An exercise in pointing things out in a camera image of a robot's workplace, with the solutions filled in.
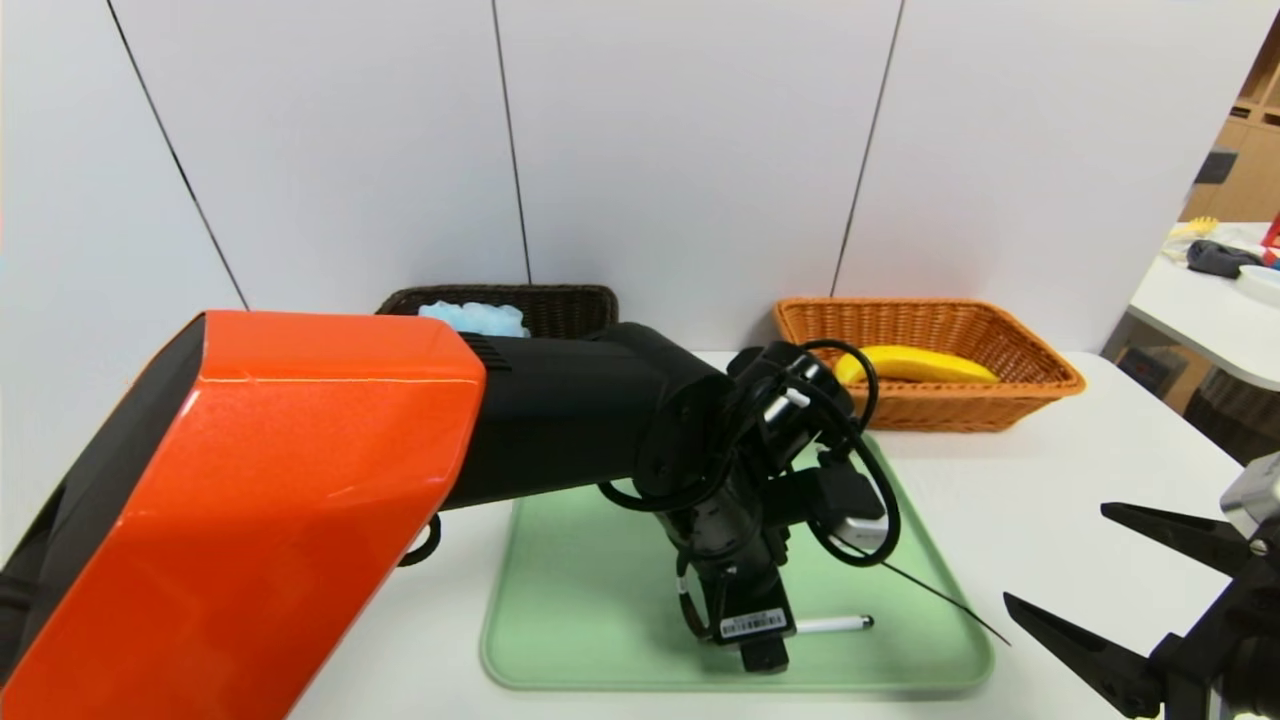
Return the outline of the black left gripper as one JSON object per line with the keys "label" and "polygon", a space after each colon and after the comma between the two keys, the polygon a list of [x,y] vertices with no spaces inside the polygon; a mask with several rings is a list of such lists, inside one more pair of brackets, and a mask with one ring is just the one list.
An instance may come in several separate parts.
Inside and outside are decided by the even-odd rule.
{"label": "black left gripper", "polygon": [[765,521],[756,501],[716,496],[660,512],[676,550],[676,596],[699,641],[739,644],[745,673],[783,673],[795,630],[780,568],[787,530]]}

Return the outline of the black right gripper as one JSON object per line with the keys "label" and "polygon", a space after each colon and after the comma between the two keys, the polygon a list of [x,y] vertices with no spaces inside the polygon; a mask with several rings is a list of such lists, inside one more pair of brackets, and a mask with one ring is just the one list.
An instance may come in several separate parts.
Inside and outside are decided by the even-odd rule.
{"label": "black right gripper", "polygon": [[1007,615],[1124,717],[1277,717],[1277,520],[1245,539],[1230,523],[1107,502],[1103,518],[1231,578],[1184,637],[1149,660],[1004,593]]}

